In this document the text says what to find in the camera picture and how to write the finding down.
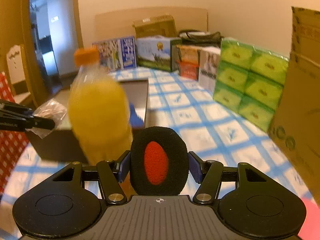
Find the metal screw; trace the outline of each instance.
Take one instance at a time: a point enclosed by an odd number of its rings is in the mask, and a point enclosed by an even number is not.
[[[211,199],[211,196],[206,193],[201,193],[196,196],[196,199],[201,202],[205,202],[205,201],[209,201]]]
[[[124,196],[122,194],[119,194],[119,193],[113,193],[113,194],[110,194],[108,196],[108,199],[111,200],[111,201],[121,201],[123,200]]]

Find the red checkered bag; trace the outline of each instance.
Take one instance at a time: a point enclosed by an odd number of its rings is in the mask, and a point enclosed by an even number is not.
[[[0,73],[0,98],[15,103],[4,72]],[[28,143],[23,132],[0,130],[0,197],[12,169]]]

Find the black foam pad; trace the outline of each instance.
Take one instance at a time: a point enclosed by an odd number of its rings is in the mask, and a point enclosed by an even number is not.
[[[149,182],[144,167],[144,154],[150,142],[158,143],[168,158],[168,171],[159,185]],[[179,195],[188,179],[188,152],[184,141],[167,127],[149,127],[142,130],[131,145],[130,181],[139,195]]]

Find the crosshair marking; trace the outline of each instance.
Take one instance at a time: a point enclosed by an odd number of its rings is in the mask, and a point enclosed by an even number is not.
[[[163,198],[157,198],[155,201],[157,201],[159,204],[165,201]]]

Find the green tissue pack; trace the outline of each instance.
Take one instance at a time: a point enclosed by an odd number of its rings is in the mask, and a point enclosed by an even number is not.
[[[221,42],[221,60],[250,69],[254,48],[232,38],[224,38]]]
[[[282,85],[250,72],[244,93],[276,110],[282,90]]]
[[[250,70],[272,79],[279,84],[284,84],[289,59],[270,51],[256,49]]]
[[[234,90],[220,82],[216,83],[213,99],[234,112],[238,112],[238,108],[241,102],[243,94],[237,90]]]
[[[217,80],[240,92],[244,92],[248,71],[221,61],[218,67]]]
[[[275,112],[253,98],[244,96],[238,113],[264,132],[267,132]]]

